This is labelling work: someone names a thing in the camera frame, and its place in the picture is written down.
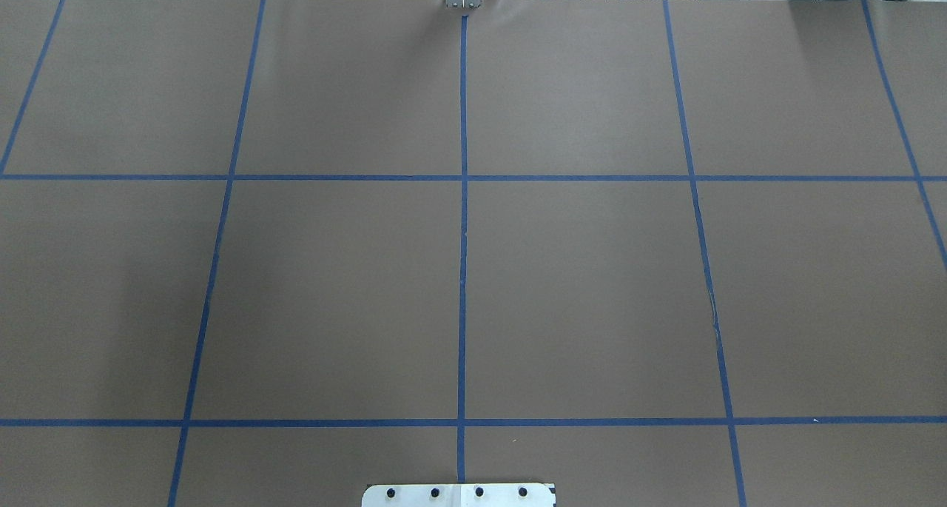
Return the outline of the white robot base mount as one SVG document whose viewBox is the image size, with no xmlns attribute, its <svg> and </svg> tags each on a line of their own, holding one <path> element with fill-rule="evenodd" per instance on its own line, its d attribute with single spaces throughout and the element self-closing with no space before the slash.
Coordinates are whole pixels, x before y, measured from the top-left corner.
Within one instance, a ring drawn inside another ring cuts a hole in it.
<svg viewBox="0 0 947 507">
<path fill-rule="evenodd" d="M 362 506 L 556 506 L 547 483 L 382 484 L 366 488 Z"/>
</svg>

